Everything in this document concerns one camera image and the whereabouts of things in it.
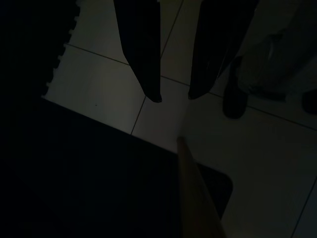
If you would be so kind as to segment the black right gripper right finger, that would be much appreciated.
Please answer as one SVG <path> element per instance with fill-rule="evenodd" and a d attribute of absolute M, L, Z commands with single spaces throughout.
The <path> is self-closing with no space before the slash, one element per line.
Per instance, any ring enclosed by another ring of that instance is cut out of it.
<path fill-rule="evenodd" d="M 203 0 L 193 48 L 189 99 L 208 93 L 233 61 L 259 0 Z"/>

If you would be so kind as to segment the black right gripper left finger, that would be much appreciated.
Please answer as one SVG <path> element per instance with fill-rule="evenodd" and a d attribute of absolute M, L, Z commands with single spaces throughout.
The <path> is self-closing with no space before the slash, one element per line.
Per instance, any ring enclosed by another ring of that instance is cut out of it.
<path fill-rule="evenodd" d="M 123 54 L 145 96 L 160 103 L 160 2 L 113 2 Z"/>

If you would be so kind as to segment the black interlocking foam mat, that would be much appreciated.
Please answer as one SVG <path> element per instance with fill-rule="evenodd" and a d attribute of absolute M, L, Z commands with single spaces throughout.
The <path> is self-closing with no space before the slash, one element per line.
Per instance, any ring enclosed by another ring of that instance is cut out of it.
<path fill-rule="evenodd" d="M 79 14 L 77 0 L 0 0 L 0 97 L 47 93 Z"/>

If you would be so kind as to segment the wooden table leg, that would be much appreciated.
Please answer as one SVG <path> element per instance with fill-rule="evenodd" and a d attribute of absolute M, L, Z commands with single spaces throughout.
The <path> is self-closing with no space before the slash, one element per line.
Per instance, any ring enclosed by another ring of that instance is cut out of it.
<path fill-rule="evenodd" d="M 226 238 L 214 202 L 183 137 L 177 138 L 183 238 Z"/>

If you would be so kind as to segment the dark floor rug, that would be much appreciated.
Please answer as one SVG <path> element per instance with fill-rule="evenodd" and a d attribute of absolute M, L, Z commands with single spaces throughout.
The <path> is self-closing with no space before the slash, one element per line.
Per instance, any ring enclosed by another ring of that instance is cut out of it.
<path fill-rule="evenodd" d="M 181 238 L 177 155 L 45 99 L 0 96 L 0 238 Z"/>

